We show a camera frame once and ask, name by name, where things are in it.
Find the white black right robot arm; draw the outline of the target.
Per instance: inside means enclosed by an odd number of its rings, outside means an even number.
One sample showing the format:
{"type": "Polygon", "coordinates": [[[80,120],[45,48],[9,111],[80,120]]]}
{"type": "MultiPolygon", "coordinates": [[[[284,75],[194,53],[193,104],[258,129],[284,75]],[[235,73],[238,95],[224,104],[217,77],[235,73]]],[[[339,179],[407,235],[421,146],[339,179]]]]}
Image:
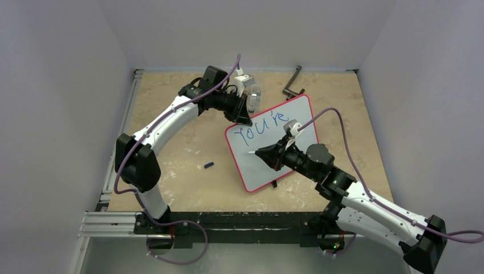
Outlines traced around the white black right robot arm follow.
{"type": "Polygon", "coordinates": [[[338,228],[386,245],[420,273],[434,273],[447,240],[445,221],[408,211],[366,190],[363,183],[334,165],[324,144],[312,144],[305,152],[288,139],[255,151],[265,164],[278,171],[288,167],[316,182],[315,189],[329,200],[320,224],[327,232],[338,228]]]}

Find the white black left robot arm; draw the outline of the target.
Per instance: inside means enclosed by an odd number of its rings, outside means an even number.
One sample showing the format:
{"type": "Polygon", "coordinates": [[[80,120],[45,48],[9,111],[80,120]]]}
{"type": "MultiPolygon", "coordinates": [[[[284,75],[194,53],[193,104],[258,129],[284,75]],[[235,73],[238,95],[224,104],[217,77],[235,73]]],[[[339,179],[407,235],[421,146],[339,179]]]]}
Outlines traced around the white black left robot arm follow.
{"type": "Polygon", "coordinates": [[[172,224],[171,210],[158,189],[161,169],[157,160],[171,138],[210,109],[222,112],[232,123],[252,125],[244,90],[256,81],[239,66],[232,71],[237,74],[233,79],[230,72],[208,66],[203,76],[183,86],[172,103],[151,123],[132,135],[121,134],[116,140],[114,192],[122,193],[117,187],[119,181],[127,183],[127,192],[135,194],[149,216],[148,226],[155,233],[164,233],[172,224]]]}

